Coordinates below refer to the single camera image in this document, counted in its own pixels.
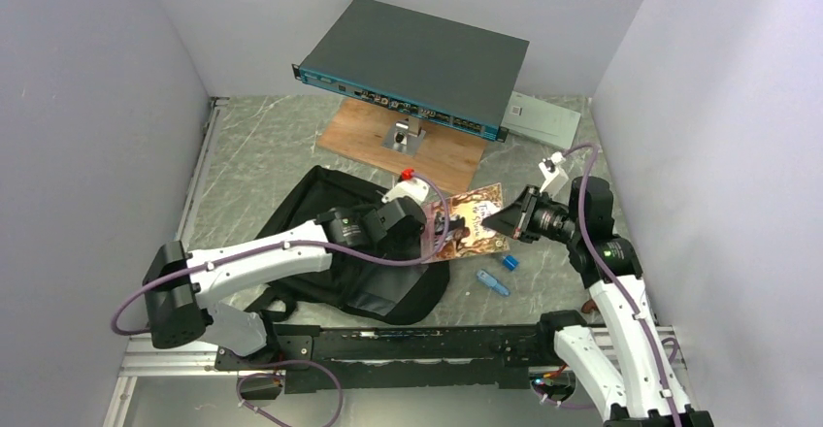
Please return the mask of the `small pink card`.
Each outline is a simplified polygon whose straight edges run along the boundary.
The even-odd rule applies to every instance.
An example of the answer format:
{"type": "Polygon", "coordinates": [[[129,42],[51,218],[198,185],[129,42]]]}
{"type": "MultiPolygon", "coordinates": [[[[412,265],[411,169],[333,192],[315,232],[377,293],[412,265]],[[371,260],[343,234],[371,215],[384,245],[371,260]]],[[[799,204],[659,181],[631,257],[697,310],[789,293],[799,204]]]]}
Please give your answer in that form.
{"type": "MultiPolygon", "coordinates": [[[[443,247],[427,263],[501,253],[510,249],[507,237],[482,225],[487,217],[503,207],[503,188],[499,182],[453,195],[447,201],[449,231],[445,234],[443,247]]],[[[423,211],[427,224],[420,237],[420,249],[421,254],[426,255],[435,248],[444,232],[445,216],[439,200],[425,205],[423,211]]]]}

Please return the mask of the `black student backpack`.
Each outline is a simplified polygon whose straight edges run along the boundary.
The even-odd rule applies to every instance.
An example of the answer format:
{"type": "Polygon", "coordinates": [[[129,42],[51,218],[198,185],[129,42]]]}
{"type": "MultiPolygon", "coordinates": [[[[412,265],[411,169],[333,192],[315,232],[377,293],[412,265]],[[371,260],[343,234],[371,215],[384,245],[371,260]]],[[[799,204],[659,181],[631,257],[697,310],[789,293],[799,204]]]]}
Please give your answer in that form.
{"type": "MultiPolygon", "coordinates": [[[[286,195],[257,237],[284,232],[332,208],[371,207],[385,191],[371,181],[316,165],[286,195]]],[[[411,325],[436,307],[450,279],[447,262],[386,267],[343,254],[327,271],[268,283],[246,310],[283,322],[300,303],[316,303],[391,325],[411,325]]]]}

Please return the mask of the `grey box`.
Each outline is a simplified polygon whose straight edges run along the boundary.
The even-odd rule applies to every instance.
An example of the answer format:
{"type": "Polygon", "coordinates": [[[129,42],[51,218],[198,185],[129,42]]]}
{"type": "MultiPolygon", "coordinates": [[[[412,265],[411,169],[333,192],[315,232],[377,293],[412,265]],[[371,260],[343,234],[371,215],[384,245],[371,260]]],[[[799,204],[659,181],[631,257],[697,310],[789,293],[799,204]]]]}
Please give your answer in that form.
{"type": "Polygon", "coordinates": [[[568,149],[574,144],[580,118],[578,111],[513,91],[502,123],[512,134],[568,149]]]}

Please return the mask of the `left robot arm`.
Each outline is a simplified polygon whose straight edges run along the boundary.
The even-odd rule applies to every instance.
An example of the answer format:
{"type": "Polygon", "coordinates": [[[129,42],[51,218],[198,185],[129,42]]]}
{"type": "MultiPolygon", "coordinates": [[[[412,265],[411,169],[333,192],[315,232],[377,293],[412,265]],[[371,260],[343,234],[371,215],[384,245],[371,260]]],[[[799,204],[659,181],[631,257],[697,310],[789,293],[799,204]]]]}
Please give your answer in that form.
{"type": "Polygon", "coordinates": [[[158,349],[195,341],[230,349],[264,369],[279,342],[258,312],[225,298],[270,281],[330,270],[344,257],[394,265],[390,246],[420,238],[426,215],[405,196],[378,207],[333,208],[287,231],[224,248],[188,251],[172,241],[155,253],[143,279],[148,332],[158,349]]]}

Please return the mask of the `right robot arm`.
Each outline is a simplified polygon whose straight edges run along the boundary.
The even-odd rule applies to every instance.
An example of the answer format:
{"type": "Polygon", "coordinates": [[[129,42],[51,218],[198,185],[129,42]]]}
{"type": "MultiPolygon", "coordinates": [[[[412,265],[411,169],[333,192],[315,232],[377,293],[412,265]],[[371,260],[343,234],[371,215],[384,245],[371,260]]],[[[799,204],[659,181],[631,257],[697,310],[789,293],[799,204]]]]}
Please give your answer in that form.
{"type": "Polygon", "coordinates": [[[606,426],[710,426],[678,381],[656,329],[642,267],[632,244],[614,231],[607,181],[578,177],[568,204],[528,185],[483,226],[531,244],[564,245],[569,262],[602,316],[615,357],[609,359],[578,311],[549,312],[538,323],[535,351],[572,370],[606,426]]]}

